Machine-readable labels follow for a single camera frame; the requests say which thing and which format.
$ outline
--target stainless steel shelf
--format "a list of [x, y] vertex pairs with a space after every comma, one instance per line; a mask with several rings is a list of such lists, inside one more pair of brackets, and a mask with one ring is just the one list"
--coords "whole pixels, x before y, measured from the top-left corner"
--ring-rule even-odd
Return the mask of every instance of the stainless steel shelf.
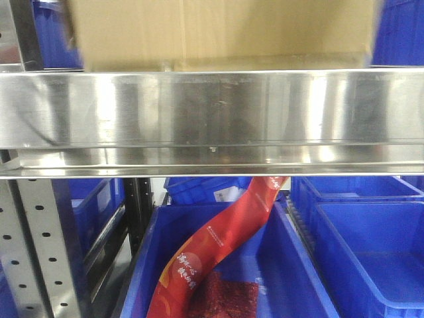
[[424, 69], [0, 74], [0, 178], [422, 174]]

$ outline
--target cardboard box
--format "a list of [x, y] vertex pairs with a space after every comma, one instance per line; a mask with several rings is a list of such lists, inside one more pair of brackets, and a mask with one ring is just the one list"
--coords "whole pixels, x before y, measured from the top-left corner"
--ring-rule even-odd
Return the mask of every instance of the cardboard box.
[[357, 68], [380, 0], [68, 0], [87, 70]]

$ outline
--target shelf rack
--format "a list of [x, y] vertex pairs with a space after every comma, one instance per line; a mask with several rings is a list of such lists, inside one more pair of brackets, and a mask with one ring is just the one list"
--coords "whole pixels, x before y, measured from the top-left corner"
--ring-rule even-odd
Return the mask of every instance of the shelf rack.
[[[110, 238], [137, 251], [146, 177], [424, 174], [424, 69], [47, 72], [24, 2], [0, 0], [0, 58], [20, 57], [0, 66], [0, 249], [20, 317], [92, 316], [104, 276], [89, 272], [107, 272]], [[84, 263], [61, 179], [106, 176], [128, 178], [125, 211]]]

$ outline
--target blue storage crate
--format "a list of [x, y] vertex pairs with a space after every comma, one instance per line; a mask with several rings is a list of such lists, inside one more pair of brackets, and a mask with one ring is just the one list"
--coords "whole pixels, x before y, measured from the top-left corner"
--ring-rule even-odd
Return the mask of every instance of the blue storage crate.
[[402, 179], [417, 189], [424, 191], [424, 176], [402, 176]]
[[61, 3], [32, 0], [35, 27], [44, 68], [80, 68], [82, 62], [76, 49], [66, 44]]
[[173, 204], [213, 203], [236, 200], [252, 177], [167, 178], [164, 188]]
[[386, 0], [375, 65], [424, 65], [424, 0]]
[[[154, 212], [121, 318], [146, 317], [154, 288], [169, 259], [198, 228], [228, 206], [168, 205]], [[268, 224], [216, 270], [224, 280], [260, 284], [257, 317], [339, 317], [279, 203]]]
[[424, 203], [322, 203], [314, 256], [341, 316], [424, 317]]
[[424, 193], [398, 177], [293, 177], [291, 200], [311, 230], [319, 202], [424, 201]]
[[69, 185], [79, 241], [85, 254], [123, 202], [123, 182], [120, 179], [70, 179]]
[[0, 266], [0, 318], [18, 318], [18, 311]]

